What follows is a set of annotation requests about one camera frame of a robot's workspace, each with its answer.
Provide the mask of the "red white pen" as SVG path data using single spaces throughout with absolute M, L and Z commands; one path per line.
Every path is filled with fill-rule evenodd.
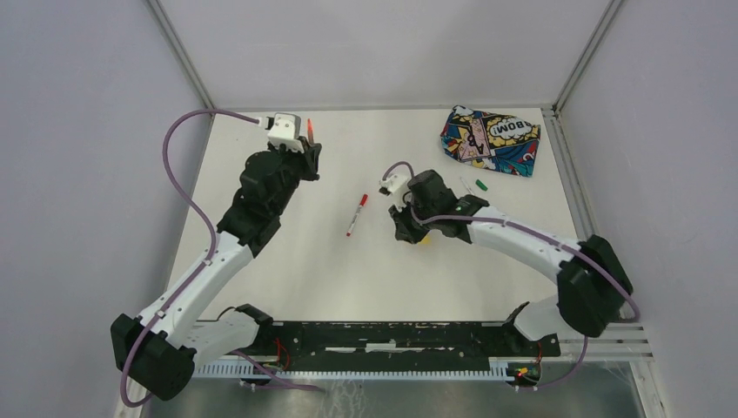
M 351 223 L 350 223 L 350 225 L 347 228 L 346 237 L 351 237 L 352 236 L 353 230 L 354 230 L 355 226 L 358 223 L 359 215 L 361 214 L 362 209 L 365 207 L 367 200 L 368 200 L 368 194 L 367 193 L 364 193 L 363 196 L 361 197 L 361 200 L 359 201 L 359 204 L 358 204 L 358 207 L 357 207 L 355 213 L 352 216 Z

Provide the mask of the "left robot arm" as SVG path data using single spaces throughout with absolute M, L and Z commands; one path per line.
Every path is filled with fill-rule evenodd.
M 322 146 L 300 139 L 302 151 L 269 145 L 252 154 L 240 174 L 240 187 L 217 223 L 213 243 L 175 286 L 141 313 L 120 314 L 111 324 L 111 341 L 121 382 L 145 388 L 146 400 L 177 396 L 202 365 L 238 348 L 264 354 L 273 331 L 247 313 L 195 329 L 214 297 L 253 261 L 280 228 L 280 217 L 303 181 L 319 179 Z

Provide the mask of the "green pen cap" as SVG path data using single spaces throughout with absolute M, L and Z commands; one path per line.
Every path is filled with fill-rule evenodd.
M 479 180 L 479 179 L 477 179 L 475 181 L 475 185 L 478 186 L 479 189 L 482 190 L 482 191 L 485 191 L 486 192 L 488 190 L 488 187 L 481 180 Z

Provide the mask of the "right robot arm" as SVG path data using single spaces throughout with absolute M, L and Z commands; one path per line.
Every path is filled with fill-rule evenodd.
M 434 170 L 396 173 L 388 169 L 379 191 L 389 197 L 388 210 L 398 241 L 418 244 L 429 232 L 490 248 L 531 267 L 551 280 L 555 295 L 525 302 L 508 317 L 502 341 L 514 355 L 527 354 L 549 334 L 575 331 L 601 336 L 620 322 L 629 306 L 640 318 L 633 285 L 611 244 L 599 235 L 566 239 L 529 226 L 478 196 L 456 196 Z

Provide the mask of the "orange pen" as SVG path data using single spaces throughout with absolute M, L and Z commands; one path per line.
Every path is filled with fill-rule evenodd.
M 313 123 L 310 118 L 307 119 L 307 141 L 308 144 L 314 145 L 314 129 L 313 129 Z

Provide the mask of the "green grey pen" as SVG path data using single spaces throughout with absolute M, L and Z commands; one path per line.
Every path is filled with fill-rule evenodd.
M 463 186 L 465 187 L 465 189 L 466 189 L 466 190 L 468 191 L 468 193 L 469 193 L 469 194 L 472 194 L 472 195 L 474 195 L 474 196 L 475 196 L 475 193 L 474 193 L 473 189 L 472 189 L 472 188 L 471 188 L 471 186 L 470 186 L 470 185 L 469 185 L 469 184 L 468 184 L 468 183 L 466 182 L 466 180 L 465 180 L 465 179 L 463 179 L 462 177 L 460 177 L 460 182 L 462 183 L 462 185 L 463 185 Z

